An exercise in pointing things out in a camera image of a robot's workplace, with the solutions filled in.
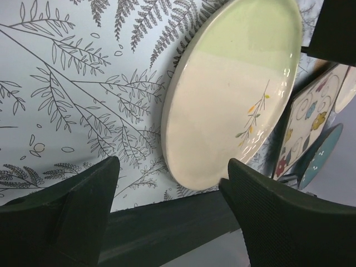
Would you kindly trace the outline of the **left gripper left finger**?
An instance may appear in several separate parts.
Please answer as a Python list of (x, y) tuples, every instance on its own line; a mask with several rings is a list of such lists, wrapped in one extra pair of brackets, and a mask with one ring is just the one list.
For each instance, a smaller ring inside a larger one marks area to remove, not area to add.
[(120, 162), (108, 157), (1, 206), (1, 266), (97, 266)]

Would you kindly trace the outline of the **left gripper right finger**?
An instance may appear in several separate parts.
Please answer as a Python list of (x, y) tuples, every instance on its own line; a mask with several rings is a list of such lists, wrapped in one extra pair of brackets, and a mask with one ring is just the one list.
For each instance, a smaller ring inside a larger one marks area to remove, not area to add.
[(300, 192), (237, 159), (219, 190), (251, 266), (354, 266), (355, 207)]

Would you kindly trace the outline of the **square floral plate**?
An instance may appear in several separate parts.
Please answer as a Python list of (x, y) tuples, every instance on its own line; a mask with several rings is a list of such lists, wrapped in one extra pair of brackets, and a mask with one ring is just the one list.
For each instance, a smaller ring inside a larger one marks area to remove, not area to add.
[(337, 64), (293, 98), (272, 179), (282, 177), (321, 134), (349, 66)]

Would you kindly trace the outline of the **cream and green round plate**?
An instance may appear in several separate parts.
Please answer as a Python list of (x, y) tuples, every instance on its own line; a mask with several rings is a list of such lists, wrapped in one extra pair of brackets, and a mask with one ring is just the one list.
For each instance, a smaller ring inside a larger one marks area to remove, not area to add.
[(161, 144), (173, 179), (205, 190), (247, 163), (278, 123), (302, 43), (296, 1), (230, 1), (194, 35), (167, 89)]

